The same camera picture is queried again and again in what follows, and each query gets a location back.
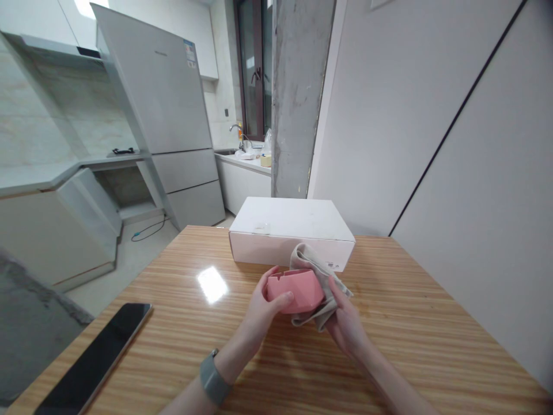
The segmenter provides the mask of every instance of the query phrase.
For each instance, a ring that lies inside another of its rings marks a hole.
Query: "phone screen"
[[[127,303],[122,306],[40,404],[35,414],[79,414],[105,380],[150,309],[151,304]]]

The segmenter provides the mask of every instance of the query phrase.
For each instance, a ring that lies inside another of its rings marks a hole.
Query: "faucet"
[[[238,124],[232,124],[232,127],[230,127],[229,131],[232,131],[232,129],[236,127],[238,128],[238,130],[240,131],[240,135],[243,137],[244,136],[244,132],[242,131],[242,127],[240,127]],[[244,140],[241,139],[240,140],[240,144],[238,144],[238,148],[242,151],[244,151]]]
[[[242,151],[246,151],[245,149],[245,146],[244,146],[244,139],[248,140],[249,141],[249,144],[251,145],[252,149],[261,149],[263,148],[263,145],[259,145],[259,146],[255,146],[253,145],[252,141],[244,134],[244,132],[242,131],[242,127],[240,127],[238,124],[232,124],[232,127],[230,127],[229,131],[232,131],[232,129],[236,127],[239,129],[240,131],[240,134],[242,135],[242,140],[240,141],[240,144],[238,145],[238,148]]]

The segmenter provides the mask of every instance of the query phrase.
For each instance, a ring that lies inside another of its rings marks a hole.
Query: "person's left hand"
[[[236,330],[236,335],[246,344],[250,359],[259,351],[274,316],[294,300],[292,291],[281,294],[271,302],[265,299],[263,292],[267,285],[267,279],[276,272],[278,272],[278,265],[263,274],[253,290],[244,320]]]

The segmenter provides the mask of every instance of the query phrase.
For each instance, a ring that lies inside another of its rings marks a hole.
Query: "wooden table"
[[[443,414],[544,414],[547,393],[393,239],[357,236],[341,278],[371,339]],[[269,267],[235,263],[228,229],[187,227],[10,407],[32,413],[126,302],[154,312],[89,413],[155,414],[230,338]],[[209,304],[199,283],[207,281]],[[222,413],[385,413],[374,388],[313,325],[279,315]]]

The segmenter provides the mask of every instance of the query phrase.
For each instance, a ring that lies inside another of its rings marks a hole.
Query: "box lid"
[[[248,197],[230,231],[355,242],[329,200]]]

